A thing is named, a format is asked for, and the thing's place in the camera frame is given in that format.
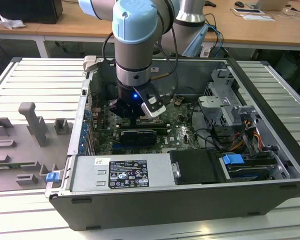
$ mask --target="blue plastic clip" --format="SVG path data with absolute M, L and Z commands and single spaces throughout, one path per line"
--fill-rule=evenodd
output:
M 226 154 L 223 158 L 225 165 L 227 164 L 244 164 L 244 160 L 240 154 Z
M 49 183 L 49 182 L 54 182 L 54 183 L 57 183 L 59 181 L 59 176 L 60 176 L 60 173 L 58 172 L 50 172 L 46 175 L 46 182 Z

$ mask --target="power supply label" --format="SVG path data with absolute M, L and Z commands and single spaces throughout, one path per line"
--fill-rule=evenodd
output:
M 109 164 L 109 188 L 143 188 L 149 185 L 146 160 L 111 161 Z

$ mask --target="black panel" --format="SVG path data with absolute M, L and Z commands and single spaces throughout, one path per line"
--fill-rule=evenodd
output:
M 221 164 L 215 150 L 190 149 L 171 151 L 171 163 L 176 163 L 180 177 L 175 179 L 177 185 L 224 183 Z
M 75 231 L 264 215 L 300 192 L 300 182 L 82 196 L 49 201 Z

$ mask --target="metal rail table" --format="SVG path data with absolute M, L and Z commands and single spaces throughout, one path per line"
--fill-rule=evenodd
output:
M 85 78 L 82 63 L 82 59 L 52 58 L 23 58 L 10 63 L 0 77 L 0 117 L 8 115 L 14 124 L 24 123 L 17 114 L 18 104 L 35 97 L 37 110 L 46 122 L 56 117 L 73 121 Z M 239 65 L 300 144 L 297 93 L 270 66 L 257 61 L 240 61 Z M 43 193 L 44 189 L 26 194 L 0 192 L 0 240 L 300 239 L 300 198 L 290 199 L 264 216 L 75 232 Z

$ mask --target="black box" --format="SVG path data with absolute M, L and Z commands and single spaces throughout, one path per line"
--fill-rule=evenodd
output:
M 0 14 L 11 20 L 55 24 L 62 12 L 61 0 L 0 0 Z

